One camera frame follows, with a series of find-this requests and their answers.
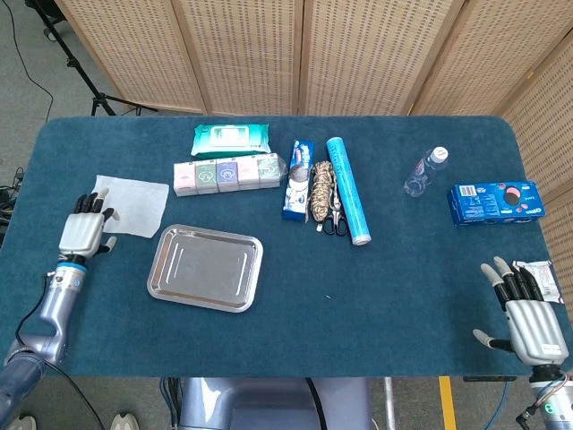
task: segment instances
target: water bottle cap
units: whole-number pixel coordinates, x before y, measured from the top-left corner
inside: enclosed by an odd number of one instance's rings
[[[443,163],[447,158],[448,150],[443,146],[436,146],[432,151],[432,155],[430,155],[430,159],[437,164]]]

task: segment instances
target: tissue pack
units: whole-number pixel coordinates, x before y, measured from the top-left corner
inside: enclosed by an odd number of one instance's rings
[[[314,143],[295,141],[288,171],[283,218],[303,221],[306,216]]]
[[[173,189],[183,197],[273,188],[286,173],[285,161],[275,153],[200,159],[173,165]]]
[[[456,184],[448,194],[454,224],[511,224],[545,215],[533,181]]]
[[[267,154],[269,125],[197,125],[191,155],[200,159],[220,159]]]

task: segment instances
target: wooden panel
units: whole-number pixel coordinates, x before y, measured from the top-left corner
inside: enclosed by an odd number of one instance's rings
[[[174,0],[209,110],[293,114],[303,0]]]
[[[416,114],[491,114],[568,30],[571,0],[470,1]]]
[[[124,98],[160,108],[205,111],[167,0],[57,3]]]
[[[550,208],[541,226],[573,322],[573,202]]]
[[[565,193],[573,180],[573,33],[503,117],[516,133],[527,177],[542,196]]]
[[[461,3],[306,0],[300,113],[404,113]]]

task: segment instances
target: silver tray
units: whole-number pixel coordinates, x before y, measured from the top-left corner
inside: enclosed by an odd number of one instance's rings
[[[161,234],[147,290],[161,300],[244,312],[254,300],[261,258],[255,237],[175,224]]]

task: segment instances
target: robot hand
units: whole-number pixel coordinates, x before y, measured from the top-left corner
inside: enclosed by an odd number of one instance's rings
[[[78,199],[73,213],[65,222],[59,246],[60,260],[69,261],[78,257],[87,260],[95,254],[109,253],[114,248],[115,236],[110,237],[105,245],[100,244],[105,222],[109,218],[119,220],[113,208],[101,212],[108,192],[104,188],[99,193],[84,194]]]
[[[525,269],[510,269],[500,257],[493,260],[501,276],[489,264],[482,264],[482,272],[505,312],[510,340],[496,339],[477,329],[474,336],[488,348],[515,352],[527,366],[560,365],[569,351],[555,313],[543,301],[534,276]]]

